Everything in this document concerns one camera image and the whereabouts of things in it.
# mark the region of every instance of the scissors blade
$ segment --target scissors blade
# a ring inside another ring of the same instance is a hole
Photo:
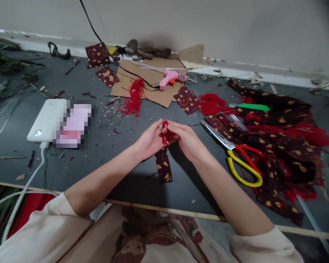
[[[207,130],[209,130],[214,137],[216,137],[216,139],[222,144],[224,145],[228,150],[233,150],[235,148],[235,145],[232,144],[226,137],[224,137],[223,135],[221,135],[218,131],[216,131],[211,125],[209,125],[207,122],[205,121],[201,121],[200,122],[201,125],[203,125],[204,127],[206,127]]]

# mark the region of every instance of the black cord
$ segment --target black cord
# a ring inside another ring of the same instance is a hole
[[[103,47],[107,50],[107,47],[106,47],[105,43],[101,40],[101,38],[99,37],[99,35],[95,32],[94,27],[92,26],[92,24],[91,24],[91,22],[90,22],[90,19],[89,19],[89,16],[88,16],[87,10],[86,10],[85,7],[84,7],[83,1],[80,0],[80,3],[82,4],[82,7],[83,7],[83,9],[84,9],[84,12],[85,12],[85,14],[87,15],[87,18],[88,18],[88,21],[89,21],[89,24],[90,24],[90,26],[91,26],[92,31],[94,32],[94,34],[96,35],[96,37],[99,39],[99,41],[102,43]],[[158,85],[158,86],[152,86],[149,82],[147,82],[145,79],[143,79],[143,78],[140,77],[139,75],[137,75],[137,74],[135,74],[135,73],[133,73],[133,72],[130,72],[130,71],[126,70],[125,68],[121,67],[121,65],[118,63],[118,61],[115,60],[114,57],[113,57],[111,54],[109,54],[109,55],[110,55],[110,57],[113,59],[113,61],[116,62],[116,64],[117,64],[121,69],[123,69],[125,72],[128,72],[129,74],[132,74],[132,75],[134,75],[134,76],[136,76],[136,77],[141,78],[141,79],[144,80],[144,81],[146,82],[146,84],[148,84],[151,88],[159,88],[159,87],[160,87],[159,85]]]

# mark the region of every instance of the white wall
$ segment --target white wall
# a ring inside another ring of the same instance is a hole
[[[105,43],[329,74],[329,0],[84,0]],[[78,0],[0,0],[0,28],[96,42]]]

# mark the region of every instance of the gray table surface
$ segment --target gray table surface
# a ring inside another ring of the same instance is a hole
[[[95,104],[95,119],[88,135],[88,144],[85,148],[78,150],[49,148],[47,151],[47,164],[39,171],[31,186],[48,190],[64,191],[87,174],[108,162],[114,156],[132,145],[141,133],[152,122],[159,118],[169,119],[182,124],[193,124],[200,121],[202,117],[198,111],[188,116],[176,102],[172,102],[169,108],[164,108],[154,102],[142,100],[141,117],[137,124],[134,115],[118,117],[112,114],[104,117],[104,106],[112,97],[111,88],[107,87],[95,75],[98,68],[87,69],[87,60],[82,58],[80,64],[67,76],[65,72],[74,65],[73,59],[68,61],[52,58],[47,53],[34,52],[10,52],[12,57],[25,59],[36,58],[36,55],[46,57],[37,62],[48,67],[37,71],[39,80],[36,86],[46,86],[46,93],[55,95],[62,90],[65,99],[74,97],[76,100],[86,100]],[[18,76],[10,77],[12,83],[18,80]],[[191,83],[187,88],[194,90],[196,95],[206,92],[215,92],[227,103],[239,103],[240,100],[233,95],[236,94],[231,88],[225,85],[226,80],[216,79],[204,83],[198,79],[197,84]],[[317,124],[325,128],[329,134],[329,106],[327,97],[329,91],[323,91],[321,95],[311,95],[305,88],[296,88],[283,85],[276,85],[280,94],[292,95],[314,105],[312,112]],[[269,84],[262,87],[263,90],[272,92]],[[84,97],[82,93],[90,91],[92,95],[100,100]],[[39,144],[26,140],[27,134],[37,117],[45,98],[35,91],[30,92],[13,112],[0,135],[0,156],[26,156],[26,159],[0,160],[0,182],[25,185],[34,170],[40,164]],[[5,122],[7,113],[0,118],[0,129]],[[113,134],[117,129],[121,134]],[[215,158],[227,169],[225,150],[216,144],[210,135],[201,126],[193,126],[194,131],[207,146]],[[155,158],[151,157],[136,167],[119,185],[109,194],[108,199],[131,202],[143,205],[179,209],[184,211],[222,215],[212,195],[205,187],[200,177],[196,174],[193,165],[185,158],[177,144],[168,147],[170,165],[173,175],[173,183],[161,184],[158,176],[149,176],[157,171]],[[36,151],[33,167],[29,170],[27,164],[32,150]],[[59,158],[62,152],[66,152],[63,158]],[[70,157],[73,160],[67,166]],[[329,162],[327,155],[324,155],[326,163]],[[326,169],[327,191],[329,195],[329,167]],[[26,174],[24,180],[16,180],[17,176]],[[252,189],[240,184],[245,192],[256,199]],[[329,232],[329,202],[326,200],[323,190],[316,188],[319,198],[307,202],[313,216],[320,225],[322,231]],[[259,205],[262,210],[278,225],[296,227],[294,224]],[[310,221],[305,216],[302,228],[313,229]]]

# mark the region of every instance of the person's left hand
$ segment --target person's left hand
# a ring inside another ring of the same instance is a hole
[[[142,160],[150,158],[152,155],[157,153],[161,148],[165,147],[162,143],[162,119],[154,122],[140,138],[134,143],[134,149],[136,154],[139,154]],[[177,141],[178,138],[173,138],[173,140],[167,140],[168,144]]]

